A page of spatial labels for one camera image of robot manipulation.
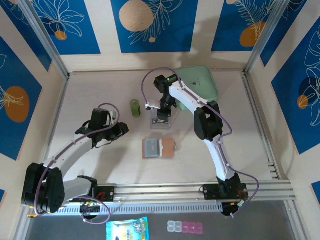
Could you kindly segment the pink leather card holder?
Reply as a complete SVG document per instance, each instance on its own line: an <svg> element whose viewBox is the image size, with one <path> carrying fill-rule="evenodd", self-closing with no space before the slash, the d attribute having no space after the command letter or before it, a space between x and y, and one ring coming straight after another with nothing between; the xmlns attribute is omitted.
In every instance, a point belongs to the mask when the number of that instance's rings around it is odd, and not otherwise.
<svg viewBox="0 0 320 240"><path fill-rule="evenodd" d="M176 144L171 138L147 138L147 139L158 139L160 156L159 157L145 157L145 140L142 141L142 158L143 159L161 159L161 158L173 158L175 156Z"/></svg>

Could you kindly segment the clear plastic tray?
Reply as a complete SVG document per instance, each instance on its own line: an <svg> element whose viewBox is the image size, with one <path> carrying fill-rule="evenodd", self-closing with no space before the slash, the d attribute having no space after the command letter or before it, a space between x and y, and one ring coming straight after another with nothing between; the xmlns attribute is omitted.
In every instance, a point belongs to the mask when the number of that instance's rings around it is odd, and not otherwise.
<svg viewBox="0 0 320 240"><path fill-rule="evenodd" d="M153 130L169 130L171 128L170 126L155 126L151 124L152 119L167 119L168 117L158 117L157 111L161 111L161 109L151 109L151 114L150 114L150 128Z"/></svg>

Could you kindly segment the green cylindrical container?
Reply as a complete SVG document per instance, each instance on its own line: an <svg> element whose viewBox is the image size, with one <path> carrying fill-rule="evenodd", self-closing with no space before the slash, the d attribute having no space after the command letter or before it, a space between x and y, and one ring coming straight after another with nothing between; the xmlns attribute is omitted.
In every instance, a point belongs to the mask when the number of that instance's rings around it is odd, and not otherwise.
<svg viewBox="0 0 320 240"><path fill-rule="evenodd" d="M137 99L130 101L130 109L133 117L138 118L141 115L140 102Z"/></svg>

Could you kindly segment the mint green zip pouch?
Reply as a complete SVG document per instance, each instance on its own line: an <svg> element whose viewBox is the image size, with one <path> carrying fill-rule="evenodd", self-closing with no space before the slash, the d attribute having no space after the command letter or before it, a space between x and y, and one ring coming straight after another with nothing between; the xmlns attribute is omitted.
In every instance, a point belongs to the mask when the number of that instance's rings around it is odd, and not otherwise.
<svg viewBox="0 0 320 240"><path fill-rule="evenodd" d="M218 101L218 89L211 70L205 65L177 68L176 73L182 82L199 97L208 102Z"/></svg>

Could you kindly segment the blue snack packet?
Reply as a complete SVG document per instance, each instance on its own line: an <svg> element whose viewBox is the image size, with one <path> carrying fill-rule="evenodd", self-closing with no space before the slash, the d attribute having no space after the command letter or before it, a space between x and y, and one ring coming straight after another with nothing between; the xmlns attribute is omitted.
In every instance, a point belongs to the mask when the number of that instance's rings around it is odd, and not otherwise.
<svg viewBox="0 0 320 240"><path fill-rule="evenodd" d="M107 222L106 240L150 240L148 218Z"/></svg>

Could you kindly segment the aluminium side rail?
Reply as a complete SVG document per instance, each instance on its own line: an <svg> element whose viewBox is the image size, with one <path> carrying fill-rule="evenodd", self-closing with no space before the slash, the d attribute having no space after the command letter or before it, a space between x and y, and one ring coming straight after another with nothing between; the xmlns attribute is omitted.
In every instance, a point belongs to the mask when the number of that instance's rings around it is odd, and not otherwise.
<svg viewBox="0 0 320 240"><path fill-rule="evenodd" d="M59 117L63 107L65 95L68 89L69 77L57 85L50 86L48 91L50 98L45 99L43 107L40 109L40 130L41 134L41 156L34 162L41 165L49 159L53 139L56 133Z"/></svg>
<svg viewBox="0 0 320 240"><path fill-rule="evenodd" d="M256 91L254 90L254 86L252 85L248 75L245 71L242 71L242 81L243 85L248 97L248 101L255 119L255 123L257 125L259 137L262 141L262 145L264 148L264 152L267 156L268 167L270 169L271 178L273 180L282 180L282 176L279 173L278 164L275 159L275 155L271 146L271 142L268 138L266 127L263 121L262 112L258 103L258 96Z"/></svg>

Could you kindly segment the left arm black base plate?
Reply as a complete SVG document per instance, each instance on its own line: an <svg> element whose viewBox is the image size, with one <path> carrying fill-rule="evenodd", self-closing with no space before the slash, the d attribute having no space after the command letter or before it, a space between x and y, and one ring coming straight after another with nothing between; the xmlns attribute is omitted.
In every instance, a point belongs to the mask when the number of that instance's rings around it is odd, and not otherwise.
<svg viewBox="0 0 320 240"><path fill-rule="evenodd" d="M90 197L101 202L112 203L115 196L115 187L111 185L83 185L77 186L65 191L65 201L71 203L80 203L88 201L87 198L79 198L79 196Z"/></svg>

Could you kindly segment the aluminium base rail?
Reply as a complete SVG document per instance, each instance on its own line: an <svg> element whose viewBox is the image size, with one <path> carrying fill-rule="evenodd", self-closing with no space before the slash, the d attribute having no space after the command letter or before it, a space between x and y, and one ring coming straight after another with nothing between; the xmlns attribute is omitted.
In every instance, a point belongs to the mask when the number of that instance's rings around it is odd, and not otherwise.
<svg viewBox="0 0 320 240"><path fill-rule="evenodd" d="M192 201L240 202L244 200L205 200L201 187L207 183L181 184L98 184L98 186L114 186L113 203L167 203ZM296 194L288 180L242 182L247 187L249 199L254 201L295 200Z"/></svg>

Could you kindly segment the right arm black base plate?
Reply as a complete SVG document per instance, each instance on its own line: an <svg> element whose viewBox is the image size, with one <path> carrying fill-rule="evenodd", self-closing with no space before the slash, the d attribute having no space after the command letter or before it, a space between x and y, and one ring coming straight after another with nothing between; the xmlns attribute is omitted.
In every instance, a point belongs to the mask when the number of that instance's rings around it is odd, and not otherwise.
<svg viewBox="0 0 320 240"><path fill-rule="evenodd" d="M247 186L244 183L226 187L222 184L204 184L200 188L205 200L248 200Z"/></svg>

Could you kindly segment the aluminium frame post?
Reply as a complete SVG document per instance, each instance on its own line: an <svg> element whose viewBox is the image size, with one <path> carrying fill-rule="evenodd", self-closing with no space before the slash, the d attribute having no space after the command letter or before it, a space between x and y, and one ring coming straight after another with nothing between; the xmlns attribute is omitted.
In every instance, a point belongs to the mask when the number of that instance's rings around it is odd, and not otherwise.
<svg viewBox="0 0 320 240"><path fill-rule="evenodd" d="M64 64L59 51L57 50L55 44L53 43L47 29L42 23L40 17L35 11L32 3L29 0L17 0L19 7L21 8L24 16L30 23L33 31L37 35L38 39L42 43L46 52L49 54L50 58L54 62L55 66L59 70L63 78L68 81L70 78L70 73L66 65Z"/></svg>
<svg viewBox="0 0 320 240"><path fill-rule="evenodd" d="M268 20L263 28L263 31L258 38L256 45L253 47L251 55L243 70L245 75L248 75L254 68L256 61L260 57L276 26L278 25L283 13L285 12L290 0L276 0L274 9L271 11Z"/></svg>

